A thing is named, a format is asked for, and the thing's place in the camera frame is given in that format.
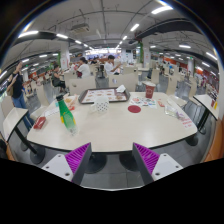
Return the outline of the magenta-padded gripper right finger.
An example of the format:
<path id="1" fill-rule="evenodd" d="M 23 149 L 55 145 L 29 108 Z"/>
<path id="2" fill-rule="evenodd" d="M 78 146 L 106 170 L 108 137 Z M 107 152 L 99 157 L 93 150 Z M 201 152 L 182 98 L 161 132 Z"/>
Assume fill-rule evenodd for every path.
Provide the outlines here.
<path id="1" fill-rule="evenodd" d="M 182 169 L 169 154 L 158 154 L 140 144 L 133 144 L 133 156 L 145 185 Z"/>

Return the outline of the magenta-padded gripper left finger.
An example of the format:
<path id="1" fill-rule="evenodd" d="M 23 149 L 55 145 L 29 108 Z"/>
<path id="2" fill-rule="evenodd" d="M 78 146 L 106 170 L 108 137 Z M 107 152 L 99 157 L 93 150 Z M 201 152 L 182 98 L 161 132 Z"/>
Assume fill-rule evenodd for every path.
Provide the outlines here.
<path id="1" fill-rule="evenodd" d="M 91 144 L 84 144 L 66 155 L 57 154 L 42 169 L 80 185 L 92 153 Z"/>

